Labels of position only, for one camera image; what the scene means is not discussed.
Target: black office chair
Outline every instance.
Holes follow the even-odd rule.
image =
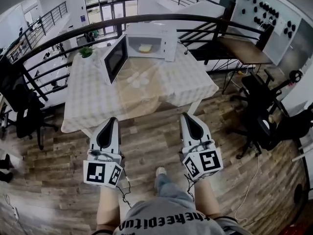
[[[243,152],[237,155],[237,159],[241,159],[247,149],[252,146],[251,142],[258,150],[256,154],[262,154],[261,148],[268,151],[274,149],[281,141],[293,140],[304,137],[313,127],[313,106],[307,110],[300,112],[293,117],[282,119],[278,126],[275,122],[270,123],[268,120],[270,114],[266,109],[248,106],[244,115],[244,125],[246,131],[237,129],[228,129],[227,133],[237,133],[247,136],[247,142],[243,147]]]
[[[52,127],[58,131],[58,127],[44,122],[44,114],[41,111],[42,104],[37,94],[28,88],[21,66],[12,65],[7,58],[2,58],[0,63],[0,93],[8,101],[13,111],[17,112],[17,120],[12,124],[16,126],[18,138],[29,136],[37,130],[38,146],[41,144],[41,126]]]
[[[276,97],[281,94],[281,92],[279,91],[283,87],[287,86],[290,83],[299,82],[303,75],[301,71],[293,70],[289,73],[289,79],[270,90],[268,88],[268,85],[270,81],[274,81],[275,79],[267,70],[264,70],[264,72],[268,76],[266,82],[264,82],[262,78],[259,75],[255,74],[253,71],[250,73],[250,76],[243,77],[241,81],[244,87],[241,87],[239,92],[243,92],[245,94],[245,97],[233,95],[230,98],[230,101],[233,101],[234,99],[239,99],[247,102],[254,101],[254,103],[268,109],[271,105],[273,105]],[[274,105],[274,107],[272,107],[270,114],[273,114],[277,106],[280,109],[284,110],[279,106],[279,104],[276,104]]]

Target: wooden floor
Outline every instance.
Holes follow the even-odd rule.
[[[284,80],[278,69],[270,71],[276,84]],[[219,87],[223,86],[224,74],[211,77]],[[240,84],[240,78],[235,75],[234,81]],[[253,150],[241,160],[235,158],[241,152],[245,138],[225,133],[227,127],[238,126],[243,113],[240,102],[229,101],[236,91],[231,83],[226,95],[219,90],[212,98],[204,100],[195,113],[209,126],[213,139],[221,148],[224,169],[210,181],[223,214],[232,217],[258,167]],[[120,149],[126,157],[125,170],[132,184],[132,193],[127,195],[131,204],[155,195],[155,169],[160,165],[166,167],[173,181],[186,189],[185,169],[178,156],[181,149],[178,120],[188,107],[169,109],[164,106],[165,111],[120,122]],[[61,127],[63,113],[62,107],[57,109],[51,122]],[[8,129],[4,142],[23,155],[24,161],[14,170],[10,184],[0,182],[0,194],[9,195],[28,235],[91,234],[96,227],[99,188],[83,183],[83,160],[87,157],[89,139],[80,131],[64,134],[50,128],[43,129],[43,135],[45,149],[40,151],[36,134],[33,140],[20,140],[14,127]],[[297,213],[300,204],[293,203],[293,191],[297,184],[304,185],[306,179],[302,161],[291,162],[296,155],[295,143],[285,141],[270,152],[264,150],[259,157],[257,177],[245,204],[237,212],[237,218],[247,218],[240,223],[253,234],[276,235]],[[127,186],[125,178],[120,182],[123,187]],[[122,201],[120,203],[124,217],[128,207]],[[0,234],[24,234],[2,197]]]

